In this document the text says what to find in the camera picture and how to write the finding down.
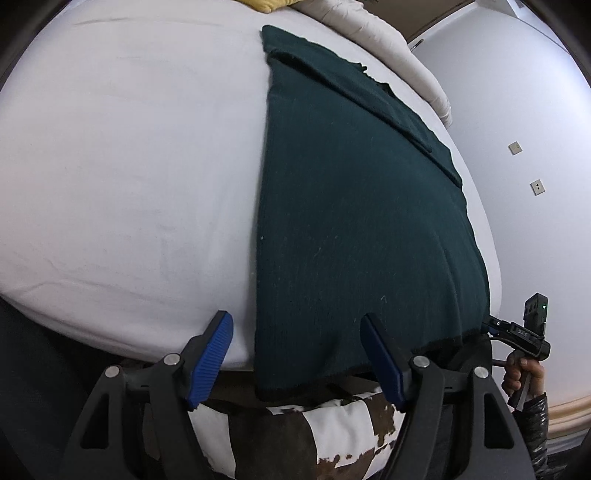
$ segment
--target yellow pillow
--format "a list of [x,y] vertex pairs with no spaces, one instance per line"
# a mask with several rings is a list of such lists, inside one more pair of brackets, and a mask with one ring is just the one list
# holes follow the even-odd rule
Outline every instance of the yellow pillow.
[[264,14],[270,14],[273,10],[281,7],[287,7],[301,0],[239,0],[255,10]]

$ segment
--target dark green blanket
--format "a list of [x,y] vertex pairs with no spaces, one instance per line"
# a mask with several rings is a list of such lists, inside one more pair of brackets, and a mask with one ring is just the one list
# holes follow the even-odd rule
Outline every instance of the dark green blanket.
[[478,331],[488,279],[450,151],[360,64],[275,27],[258,212],[261,398],[367,369],[359,319],[414,351]]

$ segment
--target white bed sheet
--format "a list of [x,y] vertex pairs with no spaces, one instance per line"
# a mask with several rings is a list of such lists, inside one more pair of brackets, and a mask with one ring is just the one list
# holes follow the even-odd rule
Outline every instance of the white bed sheet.
[[450,147],[498,311],[488,220],[431,107],[315,20],[233,0],[87,0],[33,41],[0,92],[5,298],[53,330],[147,360],[226,309],[224,368],[251,365],[265,24],[363,63]]

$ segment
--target electrical outlet cover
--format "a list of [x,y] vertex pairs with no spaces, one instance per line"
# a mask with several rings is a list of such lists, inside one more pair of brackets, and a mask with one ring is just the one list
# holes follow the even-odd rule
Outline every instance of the electrical outlet cover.
[[539,195],[540,193],[544,193],[546,189],[542,185],[541,180],[536,180],[530,183],[531,189],[534,191],[535,195]]
[[513,155],[523,152],[523,148],[521,148],[521,145],[519,145],[517,142],[513,142],[511,145],[509,145],[509,150],[511,150]]

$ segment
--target screw head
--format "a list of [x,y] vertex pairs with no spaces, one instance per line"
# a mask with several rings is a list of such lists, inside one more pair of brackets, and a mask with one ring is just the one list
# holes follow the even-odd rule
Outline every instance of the screw head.
[[419,368],[427,368],[431,364],[429,359],[422,355],[417,355],[415,358],[413,358],[413,363]]
[[107,370],[105,370],[105,376],[108,378],[115,378],[117,375],[119,375],[120,371],[121,370],[117,365],[111,365],[107,368]]
[[476,367],[474,369],[474,374],[478,378],[488,378],[488,370],[485,367]]
[[176,365],[181,361],[181,356],[178,353],[169,353],[164,357],[164,363],[166,365]]

